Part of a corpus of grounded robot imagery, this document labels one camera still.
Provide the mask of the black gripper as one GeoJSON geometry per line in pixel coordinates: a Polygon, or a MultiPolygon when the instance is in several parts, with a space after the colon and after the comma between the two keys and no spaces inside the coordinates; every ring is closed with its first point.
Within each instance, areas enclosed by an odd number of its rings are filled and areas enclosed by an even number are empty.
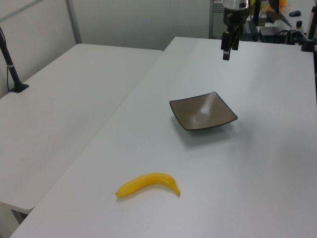
{"type": "Polygon", "coordinates": [[[231,44],[231,33],[223,32],[221,40],[221,49],[223,50],[223,60],[230,59],[231,45],[232,50],[238,50],[240,41],[240,26],[246,23],[248,17],[248,8],[229,9],[224,8],[223,23],[228,27],[235,27],[233,31],[233,42],[231,44]]]}

